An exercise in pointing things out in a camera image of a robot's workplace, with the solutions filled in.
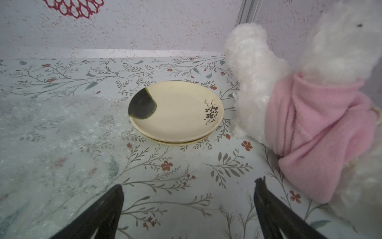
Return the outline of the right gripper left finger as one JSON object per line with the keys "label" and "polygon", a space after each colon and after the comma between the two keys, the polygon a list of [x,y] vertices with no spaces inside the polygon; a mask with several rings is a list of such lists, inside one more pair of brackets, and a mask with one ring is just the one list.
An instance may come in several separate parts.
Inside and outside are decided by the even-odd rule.
{"label": "right gripper left finger", "polygon": [[122,186],[114,185],[51,239],[114,239],[123,202]]}

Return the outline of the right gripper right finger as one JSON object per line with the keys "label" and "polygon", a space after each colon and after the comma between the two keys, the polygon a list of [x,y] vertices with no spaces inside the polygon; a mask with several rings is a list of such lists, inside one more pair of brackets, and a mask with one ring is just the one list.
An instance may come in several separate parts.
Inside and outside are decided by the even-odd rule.
{"label": "right gripper right finger", "polygon": [[265,177],[255,180],[254,204],[266,239],[325,239],[303,221],[266,186]]}

